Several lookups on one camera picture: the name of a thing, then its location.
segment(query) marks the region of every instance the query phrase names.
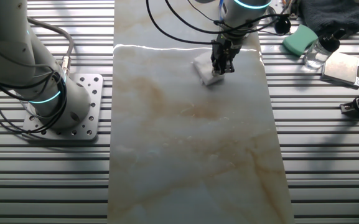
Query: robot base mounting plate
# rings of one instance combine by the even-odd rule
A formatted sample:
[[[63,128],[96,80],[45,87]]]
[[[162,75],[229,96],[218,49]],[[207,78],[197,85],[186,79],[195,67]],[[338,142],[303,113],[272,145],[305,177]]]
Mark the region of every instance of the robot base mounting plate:
[[[90,110],[86,118],[78,125],[61,130],[46,130],[37,134],[23,134],[28,140],[62,140],[62,141],[91,141],[98,135],[98,121],[100,115],[101,97],[103,90],[103,77],[100,74],[71,74],[71,79],[81,85],[89,93],[91,98]],[[43,124],[38,118],[27,113],[23,128],[33,130]]]

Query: slotted metal surface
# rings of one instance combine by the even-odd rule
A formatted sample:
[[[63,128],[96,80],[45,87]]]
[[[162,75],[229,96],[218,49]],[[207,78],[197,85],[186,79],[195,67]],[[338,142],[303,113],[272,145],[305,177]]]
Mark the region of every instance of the slotted metal surface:
[[[106,223],[114,1],[29,1],[29,16],[73,35],[72,73],[104,76],[99,138],[29,144],[0,127],[0,223]],[[64,37],[34,30],[62,58]],[[283,51],[283,37],[260,39],[296,222],[359,223],[359,120],[339,110],[359,90],[305,70]],[[359,57],[359,34],[343,40],[340,51]],[[0,102],[21,125],[20,103],[3,94]]]

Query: marble surface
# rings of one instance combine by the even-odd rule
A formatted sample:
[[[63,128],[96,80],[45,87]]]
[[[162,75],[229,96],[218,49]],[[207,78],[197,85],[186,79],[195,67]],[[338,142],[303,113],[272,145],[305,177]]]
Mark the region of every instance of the marble surface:
[[[186,1],[173,6],[217,29]],[[197,6],[217,16],[217,2]],[[181,38],[209,41],[183,26],[163,1],[156,21]],[[210,46],[163,36],[143,0],[115,3],[109,223],[294,223],[258,35],[236,72],[205,87],[192,66]]]

